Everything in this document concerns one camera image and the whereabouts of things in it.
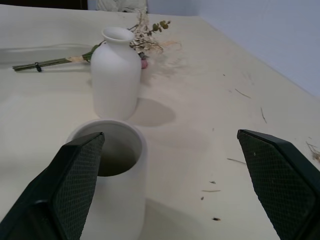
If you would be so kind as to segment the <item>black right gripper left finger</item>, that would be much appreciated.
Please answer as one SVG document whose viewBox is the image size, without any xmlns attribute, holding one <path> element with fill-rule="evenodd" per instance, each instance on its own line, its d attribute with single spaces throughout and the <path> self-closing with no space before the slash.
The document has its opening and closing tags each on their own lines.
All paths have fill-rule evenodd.
<svg viewBox="0 0 320 240">
<path fill-rule="evenodd" d="M 0 240 L 80 240 L 104 142 L 94 132 L 63 145 L 0 222 Z"/>
</svg>

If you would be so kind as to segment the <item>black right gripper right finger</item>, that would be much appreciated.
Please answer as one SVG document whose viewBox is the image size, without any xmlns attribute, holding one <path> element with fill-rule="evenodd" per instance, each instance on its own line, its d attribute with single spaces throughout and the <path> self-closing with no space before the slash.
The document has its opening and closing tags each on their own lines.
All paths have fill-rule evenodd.
<svg viewBox="0 0 320 240">
<path fill-rule="evenodd" d="M 320 240 L 320 171 L 286 140 L 246 129 L 237 139 L 280 240 Z"/>
</svg>

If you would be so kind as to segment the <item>white cylindrical ceramic vase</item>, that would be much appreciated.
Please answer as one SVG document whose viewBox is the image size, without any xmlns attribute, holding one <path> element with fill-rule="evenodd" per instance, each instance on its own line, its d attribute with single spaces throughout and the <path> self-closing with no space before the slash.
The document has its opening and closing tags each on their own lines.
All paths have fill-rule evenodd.
<svg viewBox="0 0 320 240">
<path fill-rule="evenodd" d="M 145 222 L 147 143 L 124 121 L 98 119 L 77 127 L 68 141 L 104 134 L 95 192 L 80 240 L 138 240 Z"/>
</svg>

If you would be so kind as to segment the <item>white bottle-shaped ceramic vase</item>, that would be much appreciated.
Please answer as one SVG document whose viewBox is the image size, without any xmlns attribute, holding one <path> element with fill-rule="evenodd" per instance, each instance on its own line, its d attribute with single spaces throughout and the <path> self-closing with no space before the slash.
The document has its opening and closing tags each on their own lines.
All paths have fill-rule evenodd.
<svg viewBox="0 0 320 240">
<path fill-rule="evenodd" d="M 142 63 L 130 47 L 134 34 L 121 27 L 102 30 L 104 43 L 90 59 L 93 107 L 100 118 L 127 120 L 134 113 Z"/>
</svg>

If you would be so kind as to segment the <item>dried flower bouquet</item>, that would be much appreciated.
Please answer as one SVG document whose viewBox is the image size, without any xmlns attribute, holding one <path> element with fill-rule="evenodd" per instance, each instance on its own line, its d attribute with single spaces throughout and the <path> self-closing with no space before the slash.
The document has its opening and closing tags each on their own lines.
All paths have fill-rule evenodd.
<svg viewBox="0 0 320 240">
<path fill-rule="evenodd" d="M 156 38 L 153 37 L 156 33 L 161 33 L 163 30 L 167 30 L 171 24 L 171 21 L 162 20 L 157 23 L 154 23 L 149 27 L 149 16 L 146 11 L 140 10 L 137 13 L 137 23 L 128 29 L 134 35 L 134 38 L 129 41 L 129 46 L 135 50 L 141 60 L 146 60 L 148 56 L 147 52 L 159 52 L 162 53 L 164 48 L 177 44 L 177 41 L 166 41 L 159 42 Z M 25 71 L 36 69 L 38 72 L 42 72 L 43 67 L 62 65 L 67 63 L 81 63 L 81 62 L 91 62 L 92 55 L 94 51 L 103 44 L 106 44 L 107 41 L 104 39 L 99 44 L 94 45 L 91 50 L 80 56 L 70 56 L 65 58 L 57 58 L 47 61 L 35 62 L 30 64 L 15 65 L 12 69 L 15 72 Z"/>
</svg>

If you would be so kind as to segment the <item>white textured cloth object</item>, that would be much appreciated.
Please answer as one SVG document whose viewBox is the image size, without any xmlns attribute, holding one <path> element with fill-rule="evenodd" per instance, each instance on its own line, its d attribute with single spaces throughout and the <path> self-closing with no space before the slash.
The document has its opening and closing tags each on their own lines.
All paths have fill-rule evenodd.
<svg viewBox="0 0 320 240">
<path fill-rule="evenodd" d="M 136 13 L 147 11 L 147 0 L 97 0 L 96 9 L 105 12 Z"/>
</svg>

